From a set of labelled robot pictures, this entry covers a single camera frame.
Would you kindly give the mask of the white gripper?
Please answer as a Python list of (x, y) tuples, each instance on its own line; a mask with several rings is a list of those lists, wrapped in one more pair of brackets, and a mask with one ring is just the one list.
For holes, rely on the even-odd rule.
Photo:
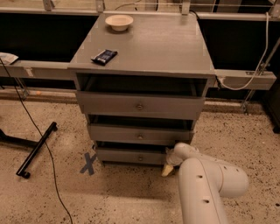
[(168, 175), (170, 175), (174, 170), (173, 166), (181, 165), (183, 162), (183, 159), (174, 152), (174, 149), (165, 148), (165, 152), (167, 164), (164, 165), (164, 168), (162, 170), (162, 177), (167, 177)]

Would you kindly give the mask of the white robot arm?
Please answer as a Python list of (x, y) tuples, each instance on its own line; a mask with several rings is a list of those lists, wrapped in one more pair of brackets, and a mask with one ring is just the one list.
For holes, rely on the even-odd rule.
[(221, 199), (242, 196), (249, 188), (247, 173), (187, 143), (176, 143), (165, 151), (162, 175), (178, 168), (183, 224), (229, 224)]

